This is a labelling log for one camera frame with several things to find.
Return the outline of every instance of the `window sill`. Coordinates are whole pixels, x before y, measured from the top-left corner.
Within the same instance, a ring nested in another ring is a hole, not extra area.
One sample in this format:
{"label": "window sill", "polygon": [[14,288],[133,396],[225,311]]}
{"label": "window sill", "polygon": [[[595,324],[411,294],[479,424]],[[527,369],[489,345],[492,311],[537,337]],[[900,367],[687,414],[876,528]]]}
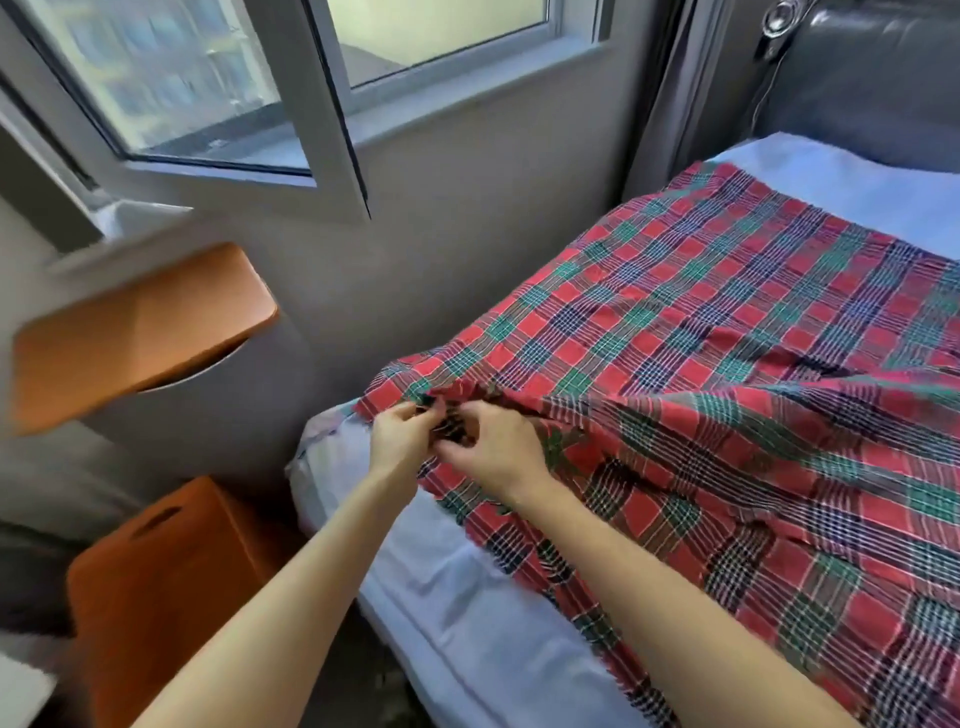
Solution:
{"label": "window sill", "polygon": [[[602,43],[573,36],[550,40],[503,61],[348,116],[350,141],[355,148],[363,148],[438,114],[521,84],[551,68],[593,56],[604,47]],[[306,164],[303,150],[296,139],[279,141],[244,158],[244,161],[288,167]]]}
{"label": "window sill", "polygon": [[47,264],[53,275],[65,275],[82,270],[100,260],[117,255],[159,232],[169,231],[192,218],[191,207],[158,205],[121,200],[91,213],[94,224],[104,236],[86,248],[59,255]]}

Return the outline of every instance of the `wooden shelf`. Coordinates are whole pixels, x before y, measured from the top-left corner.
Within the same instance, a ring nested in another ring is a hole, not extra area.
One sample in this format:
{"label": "wooden shelf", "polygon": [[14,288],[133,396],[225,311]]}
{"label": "wooden shelf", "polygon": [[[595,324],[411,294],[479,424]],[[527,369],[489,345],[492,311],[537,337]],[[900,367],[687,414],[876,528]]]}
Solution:
{"label": "wooden shelf", "polygon": [[215,361],[279,316],[243,250],[223,243],[24,326],[12,416],[35,434]]}

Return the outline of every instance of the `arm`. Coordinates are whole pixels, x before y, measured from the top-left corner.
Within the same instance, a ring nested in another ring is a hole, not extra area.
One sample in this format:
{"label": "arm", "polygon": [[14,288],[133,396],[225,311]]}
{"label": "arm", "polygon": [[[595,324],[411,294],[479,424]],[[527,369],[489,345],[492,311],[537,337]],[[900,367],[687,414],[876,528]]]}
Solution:
{"label": "arm", "polygon": [[133,728],[294,728],[373,556],[417,491],[442,402],[373,424],[371,469],[333,518],[188,662]]}
{"label": "arm", "polygon": [[687,728],[856,726],[829,695],[554,480],[516,412],[463,405],[479,439],[438,454],[539,528],[581,573]]}

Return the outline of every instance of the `white bed sheet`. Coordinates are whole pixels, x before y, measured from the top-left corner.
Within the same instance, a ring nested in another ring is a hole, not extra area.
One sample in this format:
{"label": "white bed sheet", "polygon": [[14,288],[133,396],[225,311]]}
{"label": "white bed sheet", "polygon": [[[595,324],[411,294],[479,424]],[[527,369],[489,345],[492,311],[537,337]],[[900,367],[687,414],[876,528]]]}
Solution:
{"label": "white bed sheet", "polygon": [[[844,219],[960,257],[960,176],[883,167],[789,134],[717,159]],[[306,530],[367,468],[368,431],[335,410],[310,421],[291,470]],[[501,573],[424,492],[397,519],[359,601],[440,728],[645,724],[573,626]]]}

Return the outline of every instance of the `building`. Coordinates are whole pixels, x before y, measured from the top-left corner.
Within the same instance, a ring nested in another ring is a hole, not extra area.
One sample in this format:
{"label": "building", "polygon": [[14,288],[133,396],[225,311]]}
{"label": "building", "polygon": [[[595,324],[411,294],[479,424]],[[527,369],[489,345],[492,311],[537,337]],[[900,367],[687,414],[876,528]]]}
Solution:
{"label": "building", "polygon": [[240,2],[19,2],[131,152],[278,101]]}

